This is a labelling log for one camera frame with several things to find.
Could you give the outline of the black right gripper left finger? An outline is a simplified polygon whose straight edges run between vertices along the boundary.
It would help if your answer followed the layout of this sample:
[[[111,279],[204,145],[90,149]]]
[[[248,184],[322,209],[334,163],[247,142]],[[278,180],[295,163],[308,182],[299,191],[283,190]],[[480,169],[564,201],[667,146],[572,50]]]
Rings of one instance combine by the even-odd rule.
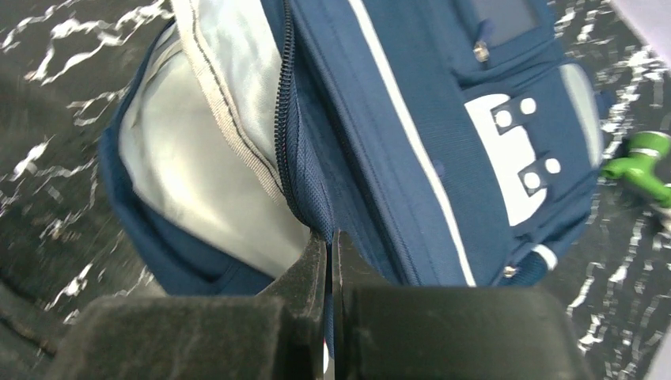
[[[49,379],[321,379],[327,248],[252,297],[106,297],[79,316]]]

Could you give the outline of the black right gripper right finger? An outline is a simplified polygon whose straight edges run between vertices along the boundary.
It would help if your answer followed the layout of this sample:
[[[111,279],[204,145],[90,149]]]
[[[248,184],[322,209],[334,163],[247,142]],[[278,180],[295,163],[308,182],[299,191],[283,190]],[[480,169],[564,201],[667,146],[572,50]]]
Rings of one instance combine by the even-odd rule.
[[[332,242],[338,379],[590,379],[571,322],[538,287],[396,287]]]

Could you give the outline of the navy blue student backpack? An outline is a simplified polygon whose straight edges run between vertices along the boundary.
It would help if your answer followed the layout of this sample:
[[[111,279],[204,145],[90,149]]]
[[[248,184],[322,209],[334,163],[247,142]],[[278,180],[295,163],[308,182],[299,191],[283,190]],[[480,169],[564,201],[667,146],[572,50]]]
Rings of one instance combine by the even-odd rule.
[[[612,105],[545,1],[175,1],[99,142],[171,295],[253,295],[310,232],[393,283],[531,285],[589,218]]]

